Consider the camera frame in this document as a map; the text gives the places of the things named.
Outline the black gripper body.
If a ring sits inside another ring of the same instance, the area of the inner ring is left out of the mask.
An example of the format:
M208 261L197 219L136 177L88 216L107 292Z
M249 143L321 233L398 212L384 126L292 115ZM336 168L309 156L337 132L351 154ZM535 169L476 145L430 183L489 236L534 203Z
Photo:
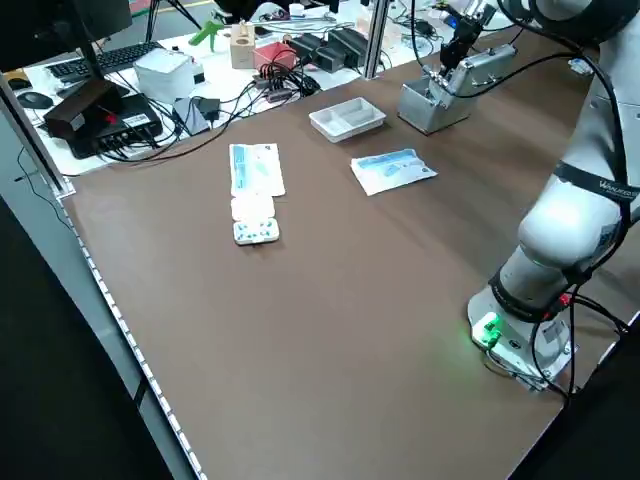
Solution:
M459 18L448 49L454 53L466 53L475 44L484 26L473 18Z

